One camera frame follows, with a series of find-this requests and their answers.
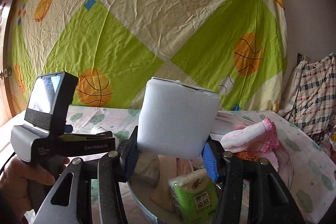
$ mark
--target round container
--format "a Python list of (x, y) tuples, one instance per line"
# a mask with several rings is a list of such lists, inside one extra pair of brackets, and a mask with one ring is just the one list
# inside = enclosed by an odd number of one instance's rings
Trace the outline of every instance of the round container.
[[(221, 135), (225, 135), (233, 130), (243, 129), (247, 126), (254, 124), (249, 120), (237, 117), (235, 115), (218, 112), (216, 122), (211, 133), (212, 139), (221, 139)], [(278, 158), (279, 168), (278, 174), (290, 189), (293, 181), (293, 165), (290, 155), (287, 153), (282, 144), (274, 150), (276, 157)], [(128, 183), (131, 194), (137, 207), (142, 211), (145, 219), (151, 224), (180, 224), (179, 218), (175, 212), (169, 212), (160, 206), (156, 205), (149, 198), (151, 193), (155, 190), (149, 184), (132, 178)], [(242, 198), (242, 210), (240, 223), (246, 223), (248, 212), (248, 185), (243, 190)]]

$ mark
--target human hand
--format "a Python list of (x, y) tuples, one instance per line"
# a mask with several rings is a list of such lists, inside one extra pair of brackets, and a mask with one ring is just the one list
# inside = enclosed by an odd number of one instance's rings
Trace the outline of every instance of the human hand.
[[(60, 166), (62, 173), (65, 165)], [(41, 165), (29, 165), (14, 156), (5, 166), (0, 176), (0, 190), (12, 206), (17, 219), (21, 220), (25, 212), (32, 210), (28, 196), (28, 180), (35, 180), (44, 185), (53, 185), (55, 178)]]

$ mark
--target checkered fabric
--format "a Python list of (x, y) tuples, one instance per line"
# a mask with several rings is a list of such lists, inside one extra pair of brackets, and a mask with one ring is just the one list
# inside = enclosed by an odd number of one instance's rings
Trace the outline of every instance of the checkered fabric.
[(294, 107), (284, 118), (295, 124), (317, 143), (336, 124), (336, 55), (306, 64)]

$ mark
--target green and beige bedsheet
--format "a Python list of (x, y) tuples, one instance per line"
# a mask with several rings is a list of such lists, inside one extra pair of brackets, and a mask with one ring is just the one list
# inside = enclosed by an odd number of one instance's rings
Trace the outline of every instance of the green and beige bedsheet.
[(277, 110), (282, 0), (19, 0), (9, 59), (17, 112), (36, 76), (79, 77), (74, 105), (140, 108), (152, 77), (211, 89), (221, 108)]

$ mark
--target pink cloth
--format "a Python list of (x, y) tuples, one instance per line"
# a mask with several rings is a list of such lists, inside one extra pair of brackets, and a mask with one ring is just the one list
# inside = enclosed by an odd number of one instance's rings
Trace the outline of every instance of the pink cloth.
[(220, 142), (226, 151), (232, 153), (244, 150), (267, 152), (280, 145), (276, 126), (267, 117), (259, 123), (227, 133)]

